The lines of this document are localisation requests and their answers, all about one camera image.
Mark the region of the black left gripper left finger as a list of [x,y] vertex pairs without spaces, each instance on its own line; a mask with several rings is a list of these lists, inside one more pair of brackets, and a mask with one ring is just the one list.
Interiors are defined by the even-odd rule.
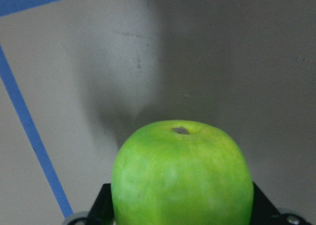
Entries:
[[111,184],[103,184],[94,201],[88,216],[87,225],[113,225],[114,210],[111,194]]

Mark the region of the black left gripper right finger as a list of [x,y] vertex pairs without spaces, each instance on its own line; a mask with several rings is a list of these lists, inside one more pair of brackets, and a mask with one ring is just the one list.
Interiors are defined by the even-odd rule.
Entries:
[[254,201],[251,215],[251,225],[283,225],[281,213],[265,196],[260,188],[253,183]]

